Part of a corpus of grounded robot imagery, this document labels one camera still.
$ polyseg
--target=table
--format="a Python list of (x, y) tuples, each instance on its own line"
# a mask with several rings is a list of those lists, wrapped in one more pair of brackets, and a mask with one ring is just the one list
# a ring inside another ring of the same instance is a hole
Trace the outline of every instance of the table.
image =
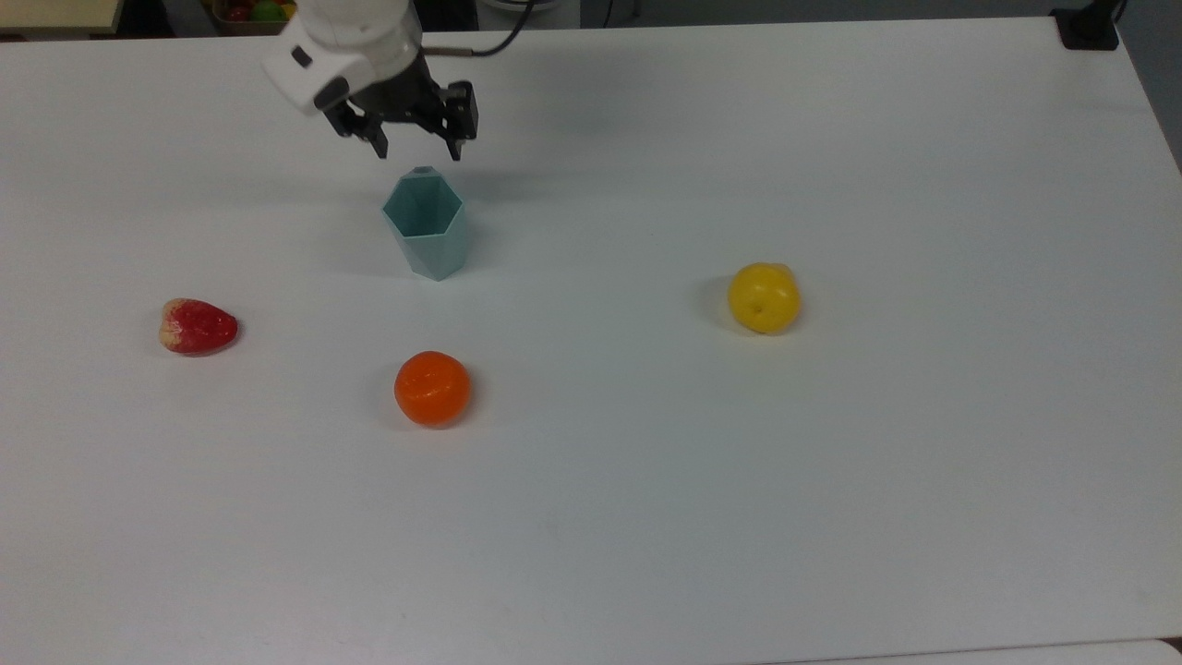
[[(433, 44), (488, 34), (433, 35)], [(267, 38), (0, 46), (0, 652), (767, 663), (1182, 633), (1182, 180), (1050, 19), (531, 31), (463, 161)], [(472, 250), (414, 275), (411, 167)], [(746, 335), (727, 275), (805, 312)], [(158, 307), (238, 314), (206, 359)], [(468, 417), (413, 428), (424, 350)]]
[(5, 0), (0, 34), (112, 33), (123, 0)]

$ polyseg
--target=orange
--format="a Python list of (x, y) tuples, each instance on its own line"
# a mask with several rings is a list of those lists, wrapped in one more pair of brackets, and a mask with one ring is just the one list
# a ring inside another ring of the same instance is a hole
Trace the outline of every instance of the orange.
[(405, 364), (394, 380), (394, 399), (407, 418), (439, 428), (455, 420), (472, 397), (468, 371), (454, 358), (423, 352)]

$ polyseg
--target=strawberry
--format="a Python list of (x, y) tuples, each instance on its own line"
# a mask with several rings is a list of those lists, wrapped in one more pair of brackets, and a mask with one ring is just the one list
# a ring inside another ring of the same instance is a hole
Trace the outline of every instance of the strawberry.
[(174, 298), (164, 304), (160, 344), (184, 356), (216, 352), (234, 341), (238, 319), (209, 302)]

